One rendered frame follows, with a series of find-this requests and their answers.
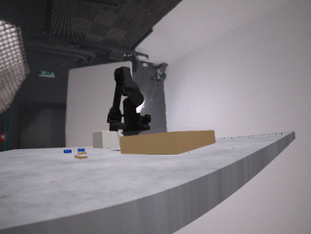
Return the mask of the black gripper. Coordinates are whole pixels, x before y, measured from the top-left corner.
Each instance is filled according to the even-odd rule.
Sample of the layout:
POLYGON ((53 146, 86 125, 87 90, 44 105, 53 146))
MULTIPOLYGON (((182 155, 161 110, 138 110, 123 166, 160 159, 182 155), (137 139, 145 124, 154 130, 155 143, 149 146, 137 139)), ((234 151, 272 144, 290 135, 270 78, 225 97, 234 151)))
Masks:
MULTIPOLYGON (((149 130, 150 125, 140 125, 133 121, 133 123, 129 123, 130 120, 130 114, 131 112, 134 112, 135 115, 137 115, 136 110, 126 110, 124 111, 124 114, 122 114, 122 117, 124 117, 124 122, 117 122, 110 125, 110 131, 117 131, 117 130, 123 130, 123 132, 130 132, 130 131, 136 131, 136 130, 149 130)), ((123 133, 121 132, 121 133, 123 133)))

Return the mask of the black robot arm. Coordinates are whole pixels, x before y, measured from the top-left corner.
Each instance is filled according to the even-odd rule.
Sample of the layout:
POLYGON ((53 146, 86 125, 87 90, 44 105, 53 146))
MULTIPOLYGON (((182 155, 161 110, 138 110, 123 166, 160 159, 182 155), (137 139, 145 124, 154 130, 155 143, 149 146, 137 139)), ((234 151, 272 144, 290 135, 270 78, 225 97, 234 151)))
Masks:
MULTIPOLYGON (((143 104, 145 99, 136 82, 132 79, 130 68, 124 66, 116 68, 114 76, 116 82, 115 96, 107 119, 107 123, 110 125, 122 122, 122 112, 119 108, 122 95, 123 97, 127 96, 123 100, 123 111, 137 110, 137 107, 143 104)), ((131 124, 133 121, 140 125, 148 125, 151 122, 151 115, 142 116, 140 112, 135 115, 134 112, 131 112, 129 123, 131 124)))

